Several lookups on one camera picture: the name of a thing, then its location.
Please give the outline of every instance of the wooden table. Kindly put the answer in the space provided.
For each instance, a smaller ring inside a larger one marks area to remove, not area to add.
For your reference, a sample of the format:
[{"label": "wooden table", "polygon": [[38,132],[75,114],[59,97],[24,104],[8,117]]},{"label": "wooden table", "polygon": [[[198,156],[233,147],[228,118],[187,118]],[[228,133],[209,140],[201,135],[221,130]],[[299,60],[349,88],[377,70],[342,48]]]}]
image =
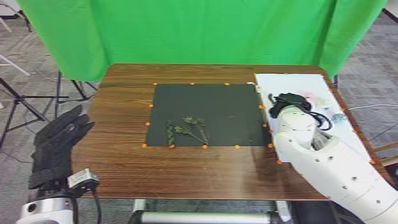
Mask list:
[{"label": "wooden table", "polygon": [[[89,115],[97,127],[73,153],[75,170],[100,175],[102,198],[326,200],[292,165],[278,165],[267,147],[146,147],[155,85],[246,84],[255,73],[324,74],[313,66],[114,65],[109,69]],[[329,79],[328,84],[377,161],[352,113]],[[384,177],[388,173],[377,161]]]}]

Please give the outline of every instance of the wall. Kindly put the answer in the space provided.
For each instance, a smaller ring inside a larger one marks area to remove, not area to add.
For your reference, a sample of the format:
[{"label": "wall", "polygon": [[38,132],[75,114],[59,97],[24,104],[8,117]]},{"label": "wall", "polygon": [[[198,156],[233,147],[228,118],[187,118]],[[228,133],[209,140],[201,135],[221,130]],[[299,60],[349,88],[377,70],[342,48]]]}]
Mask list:
[{"label": "wall", "polygon": [[390,12],[398,17],[398,0],[390,0],[388,5],[386,5],[386,9],[390,10]]}]

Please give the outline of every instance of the white paper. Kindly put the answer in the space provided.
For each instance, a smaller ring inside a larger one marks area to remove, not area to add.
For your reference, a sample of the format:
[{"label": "white paper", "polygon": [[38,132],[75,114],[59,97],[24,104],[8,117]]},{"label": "white paper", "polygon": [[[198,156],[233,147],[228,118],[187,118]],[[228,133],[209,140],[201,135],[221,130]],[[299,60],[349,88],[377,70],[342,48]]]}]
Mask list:
[{"label": "white paper", "polygon": [[[313,99],[317,99],[315,101],[310,101],[313,104],[313,111],[322,113],[329,118],[333,114],[344,114],[340,103],[333,92],[329,91],[328,83],[320,74],[256,74],[256,80],[264,105],[267,106],[267,120],[274,133],[278,133],[278,122],[269,114],[269,109],[272,108],[269,94],[274,96],[280,96],[281,93],[294,93],[308,96],[313,95]],[[340,137],[352,150],[370,160],[370,154],[360,136],[354,133],[351,121],[344,120],[338,123],[333,123],[333,129],[328,131],[328,133]],[[281,155],[278,156],[280,160],[288,162],[288,159],[283,158]]]}]

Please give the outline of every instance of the green backdrop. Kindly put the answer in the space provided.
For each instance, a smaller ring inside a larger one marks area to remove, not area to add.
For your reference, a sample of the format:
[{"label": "green backdrop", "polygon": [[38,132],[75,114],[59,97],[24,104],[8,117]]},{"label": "green backdrop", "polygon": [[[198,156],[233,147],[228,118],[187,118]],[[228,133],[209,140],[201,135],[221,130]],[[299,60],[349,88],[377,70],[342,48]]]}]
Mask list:
[{"label": "green backdrop", "polygon": [[333,77],[386,0],[20,0],[65,76],[114,63],[319,65]]}]

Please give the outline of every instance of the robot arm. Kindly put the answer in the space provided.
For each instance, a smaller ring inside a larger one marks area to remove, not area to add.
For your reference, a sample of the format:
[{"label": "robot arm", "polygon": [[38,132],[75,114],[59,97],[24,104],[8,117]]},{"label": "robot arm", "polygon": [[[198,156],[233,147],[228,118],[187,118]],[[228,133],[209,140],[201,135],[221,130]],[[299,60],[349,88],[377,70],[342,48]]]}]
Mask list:
[{"label": "robot arm", "polygon": [[370,161],[338,137],[317,129],[317,122],[296,106],[278,116],[276,149],[322,195],[368,224],[398,223],[398,192]]}]

